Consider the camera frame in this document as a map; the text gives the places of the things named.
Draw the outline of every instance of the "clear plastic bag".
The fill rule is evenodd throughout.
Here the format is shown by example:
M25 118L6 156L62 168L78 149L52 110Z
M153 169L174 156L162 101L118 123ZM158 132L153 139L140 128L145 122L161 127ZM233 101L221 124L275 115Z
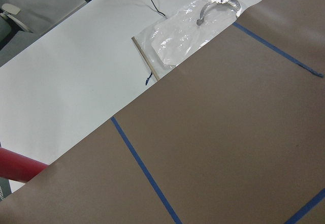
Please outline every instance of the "clear plastic bag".
M212 4L205 12L204 23L197 26L200 11L208 1L195 0L135 36L159 78L236 21L236 13L229 6Z

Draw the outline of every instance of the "black wire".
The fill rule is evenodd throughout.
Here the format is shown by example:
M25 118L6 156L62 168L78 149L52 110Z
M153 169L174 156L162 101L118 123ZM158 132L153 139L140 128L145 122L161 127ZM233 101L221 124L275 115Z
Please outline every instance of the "black wire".
M164 17L166 17L166 15L164 13L162 13L161 11L158 10L158 8L156 7L156 5L154 4L153 0L151 0L153 6L156 8L157 12L162 14Z

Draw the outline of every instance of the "blue tape line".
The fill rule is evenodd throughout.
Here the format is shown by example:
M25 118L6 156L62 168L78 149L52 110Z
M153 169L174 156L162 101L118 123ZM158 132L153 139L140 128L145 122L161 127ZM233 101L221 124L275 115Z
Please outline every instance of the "blue tape line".
M306 215L312 208L314 208L319 202L325 198L325 188L320 191L315 197L311 199L303 208L301 208L296 214L294 214L284 224L296 224L304 215Z
M302 68L306 69L311 74L313 74L313 75L315 75L317 77L321 77L321 78L324 77L324 75L322 73L316 72L315 70L313 70L309 66L307 66L307 65L303 64L302 62L298 61L297 59L295 59L294 57L292 57L288 53L285 53L283 50L280 50L278 47L276 47L276 46L272 45L271 43L267 42L266 40L264 40L263 38L261 38L260 36L258 36L256 34L254 34L252 31L248 30L247 28L243 27L242 25L234 22L233 26L239 28L241 31L245 32L246 34L248 34L252 38L256 39L257 41L261 42L265 46L269 47L271 50L273 50L273 51L277 52L278 54L282 55L283 57L287 58L289 61L291 61L291 62L301 66Z
M139 157L138 153L136 152L136 150L134 149L133 145L131 144L131 142L128 140L127 136L125 135L123 129L121 128L121 126L118 124L117 120L115 119L115 117L111 118L113 124L115 125L116 129L118 130L118 132L120 133L122 139L124 140L126 146L128 147L128 149L130 150L131 154L133 155L134 159L137 161L137 163L139 164L141 170L143 171L144 175L147 177L148 181L150 182L151 186L153 187L153 189L155 190L155 192L157 193L157 195L159 196L160 200L162 201L162 203L164 204L165 208L167 209L169 215L172 217L172 219L174 220L174 222L176 224L182 224L181 220L178 218L177 214L175 213L173 207L170 205L170 203L168 202L168 200L166 199L165 195L163 194L163 192L160 190L158 184L155 182L155 180L153 179L153 177L151 176L149 170L146 168L146 166L144 165L143 161L141 160L141 158Z

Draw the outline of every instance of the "silver tool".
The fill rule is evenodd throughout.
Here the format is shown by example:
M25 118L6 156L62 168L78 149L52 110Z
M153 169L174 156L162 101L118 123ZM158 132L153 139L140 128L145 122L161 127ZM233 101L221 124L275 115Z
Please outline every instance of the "silver tool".
M238 0L210 0L206 3L201 12L200 12L200 19L197 20L197 25L200 26L204 22L204 12L213 3L217 4L229 4L233 9L236 11L236 17L238 18L242 12L242 7Z

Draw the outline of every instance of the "red tube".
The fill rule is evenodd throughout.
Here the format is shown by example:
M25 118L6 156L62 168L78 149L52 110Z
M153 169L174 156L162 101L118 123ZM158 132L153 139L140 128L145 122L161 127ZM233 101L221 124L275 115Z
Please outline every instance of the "red tube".
M28 182L48 165L0 147L0 177Z

